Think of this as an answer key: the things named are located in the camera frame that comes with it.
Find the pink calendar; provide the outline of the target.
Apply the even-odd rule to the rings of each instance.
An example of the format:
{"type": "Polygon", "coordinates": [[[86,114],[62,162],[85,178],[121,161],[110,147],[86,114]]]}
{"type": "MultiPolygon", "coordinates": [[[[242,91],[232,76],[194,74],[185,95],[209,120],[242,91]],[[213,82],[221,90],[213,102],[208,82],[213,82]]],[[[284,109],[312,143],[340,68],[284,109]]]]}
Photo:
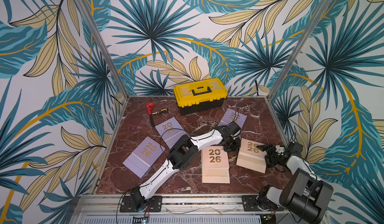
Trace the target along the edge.
{"type": "Polygon", "coordinates": [[[267,169],[265,156],[267,153],[258,148],[261,145],[264,144],[243,138],[236,165],[265,174],[267,169]]]}
{"type": "Polygon", "coordinates": [[[202,182],[229,184],[229,158],[223,146],[209,146],[202,150],[202,182]]]}

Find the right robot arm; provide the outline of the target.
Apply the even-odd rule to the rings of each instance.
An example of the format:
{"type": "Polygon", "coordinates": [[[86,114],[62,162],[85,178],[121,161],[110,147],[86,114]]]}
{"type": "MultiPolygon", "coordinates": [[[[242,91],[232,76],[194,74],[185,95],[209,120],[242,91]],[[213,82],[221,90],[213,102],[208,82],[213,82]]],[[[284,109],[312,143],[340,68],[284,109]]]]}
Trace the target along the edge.
{"type": "Polygon", "coordinates": [[[258,145],[257,148],[266,152],[268,168],[280,165],[293,174],[282,190],[271,185],[265,186],[257,197],[258,208],[275,211],[281,207],[299,217],[298,223],[303,220],[309,224],[319,224],[334,189],[320,179],[302,158],[303,145],[292,141],[287,146],[268,144],[258,145]]]}

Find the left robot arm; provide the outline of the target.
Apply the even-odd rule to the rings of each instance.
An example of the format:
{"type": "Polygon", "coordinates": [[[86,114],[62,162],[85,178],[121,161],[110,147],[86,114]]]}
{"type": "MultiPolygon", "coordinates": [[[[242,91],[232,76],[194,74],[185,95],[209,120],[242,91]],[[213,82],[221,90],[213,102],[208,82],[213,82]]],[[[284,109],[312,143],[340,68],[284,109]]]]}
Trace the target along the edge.
{"type": "Polygon", "coordinates": [[[143,184],[132,188],[130,192],[132,209],[144,212],[156,191],[175,173],[190,165],[199,151],[209,146],[222,145],[226,152],[240,148],[241,127],[235,122],[217,126],[212,131],[200,136],[183,135],[170,149],[162,166],[143,184]]]}

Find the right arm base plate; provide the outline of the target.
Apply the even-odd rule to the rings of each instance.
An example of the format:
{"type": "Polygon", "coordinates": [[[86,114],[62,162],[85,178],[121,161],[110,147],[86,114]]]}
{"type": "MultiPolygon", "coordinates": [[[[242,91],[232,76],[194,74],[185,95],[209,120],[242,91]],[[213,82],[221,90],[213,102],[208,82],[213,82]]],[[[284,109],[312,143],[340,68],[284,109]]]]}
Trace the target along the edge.
{"type": "Polygon", "coordinates": [[[242,204],[245,212],[274,212],[284,210],[266,197],[259,197],[259,195],[243,195],[242,204]]]}

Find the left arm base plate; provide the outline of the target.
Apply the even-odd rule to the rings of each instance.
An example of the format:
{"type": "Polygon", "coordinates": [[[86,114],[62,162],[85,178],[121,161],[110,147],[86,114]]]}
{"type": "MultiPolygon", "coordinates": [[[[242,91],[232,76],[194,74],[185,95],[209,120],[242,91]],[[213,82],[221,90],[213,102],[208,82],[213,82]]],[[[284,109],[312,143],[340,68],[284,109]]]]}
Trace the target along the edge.
{"type": "Polygon", "coordinates": [[[120,205],[121,213],[144,213],[149,210],[150,213],[159,213],[162,209],[162,196],[153,196],[148,200],[136,201],[131,196],[124,196],[120,205]]]}

